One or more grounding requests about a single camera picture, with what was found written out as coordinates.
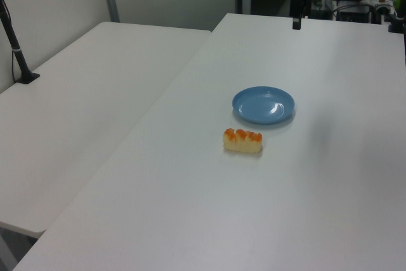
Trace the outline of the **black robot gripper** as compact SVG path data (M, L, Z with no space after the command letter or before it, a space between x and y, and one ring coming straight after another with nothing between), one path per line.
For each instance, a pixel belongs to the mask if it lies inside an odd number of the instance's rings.
M308 0L291 0L292 29L301 29L301 20L308 15Z

